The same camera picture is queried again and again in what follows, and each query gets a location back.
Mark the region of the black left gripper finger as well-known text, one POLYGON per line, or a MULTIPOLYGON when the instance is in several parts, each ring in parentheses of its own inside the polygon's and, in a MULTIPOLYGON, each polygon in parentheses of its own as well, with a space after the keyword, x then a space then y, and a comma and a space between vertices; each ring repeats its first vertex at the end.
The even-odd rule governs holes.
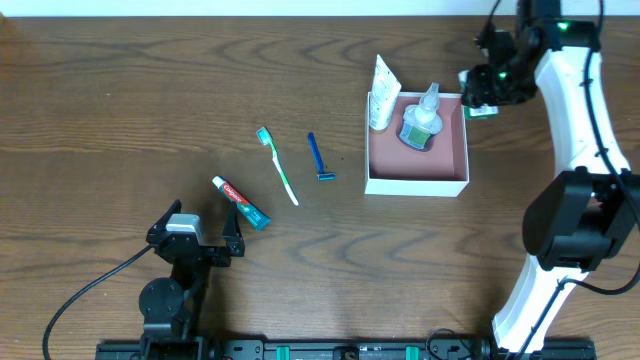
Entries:
POLYGON ((174 214, 181 212, 182 202, 176 199, 168 208, 168 210, 149 228, 148 234, 159 234, 166 230, 166 226, 174 214))
POLYGON ((238 223, 238 209, 231 207, 222 237, 231 257, 243 257, 245 255, 245 243, 238 223))

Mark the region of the red teal Colgate toothpaste tube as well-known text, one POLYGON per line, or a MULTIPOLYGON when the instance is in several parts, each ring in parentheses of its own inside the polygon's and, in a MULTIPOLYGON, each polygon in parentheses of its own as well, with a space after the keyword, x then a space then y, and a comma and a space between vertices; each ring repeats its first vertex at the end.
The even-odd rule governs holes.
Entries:
POLYGON ((236 205, 240 213, 256 231, 262 231, 270 224, 271 219, 247 200, 229 181, 223 177, 215 176, 212 179, 212 183, 229 201, 236 205))

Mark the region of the green white soap box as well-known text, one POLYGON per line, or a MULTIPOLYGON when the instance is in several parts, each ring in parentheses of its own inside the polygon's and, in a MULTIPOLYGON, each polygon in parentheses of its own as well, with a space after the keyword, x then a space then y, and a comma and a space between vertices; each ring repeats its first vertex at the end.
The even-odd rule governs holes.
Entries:
MULTIPOLYGON (((468 71, 464 70, 458 74, 458 79, 459 79, 461 89, 465 88, 467 73, 468 71)), ((463 105, 462 109, 464 111, 464 115, 467 120, 489 119, 499 114, 499 109, 497 107, 492 107, 488 105, 483 105, 479 108, 471 108, 466 105, 463 105)))

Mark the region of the clear pump bottle purple liquid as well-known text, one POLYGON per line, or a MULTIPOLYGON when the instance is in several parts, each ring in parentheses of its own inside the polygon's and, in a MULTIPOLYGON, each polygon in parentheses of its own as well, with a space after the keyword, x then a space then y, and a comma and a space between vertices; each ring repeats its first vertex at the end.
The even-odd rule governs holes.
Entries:
POLYGON ((405 108, 399 138, 411 148, 424 150, 427 142, 443 128, 437 113, 439 106, 439 84, 432 82, 417 105, 405 108))

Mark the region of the white Pantene lotion tube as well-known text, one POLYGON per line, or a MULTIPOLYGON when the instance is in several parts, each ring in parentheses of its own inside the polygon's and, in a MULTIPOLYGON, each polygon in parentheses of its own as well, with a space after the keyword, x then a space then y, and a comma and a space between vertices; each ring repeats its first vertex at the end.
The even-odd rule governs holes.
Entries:
POLYGON ((384 131, 389 126, 401 87, 392 70, 377 54, 368 104, 372 131, 384 131))

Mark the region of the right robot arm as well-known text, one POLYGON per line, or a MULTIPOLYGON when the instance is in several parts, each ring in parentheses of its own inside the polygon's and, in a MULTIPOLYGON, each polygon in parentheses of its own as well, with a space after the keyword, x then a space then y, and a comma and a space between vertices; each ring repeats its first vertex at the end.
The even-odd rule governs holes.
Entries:
POLYGON ((553 181, 528 206, 522 272, 472 359, 592 359, 589 341, 546 338, 570 292, 585 287, 639 226, 639 177, 623 155, 601 84, 601 21, 563 17, 557 1, 521 1, 513 32, 487 21, 476 38, 486 62, 459 80, 469 109, 544 99, 553 181))

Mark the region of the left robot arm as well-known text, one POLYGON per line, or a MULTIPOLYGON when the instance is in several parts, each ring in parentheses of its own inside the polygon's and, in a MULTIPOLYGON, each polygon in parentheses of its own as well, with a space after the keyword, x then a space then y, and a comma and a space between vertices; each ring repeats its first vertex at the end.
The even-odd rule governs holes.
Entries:
POLYGON ((214 267, 231 265, 242 257, 245 244, 232 208, 222 238, 225 243, 203 243, 200 218, 181 212, 175 201, 147 232, 146 241, 154 253, 172 266, 168 277, 150 281, 139 296, 144 317, 140 357, 142 359, 220 359, 221 345, 197 334, 200 311, 214 267))

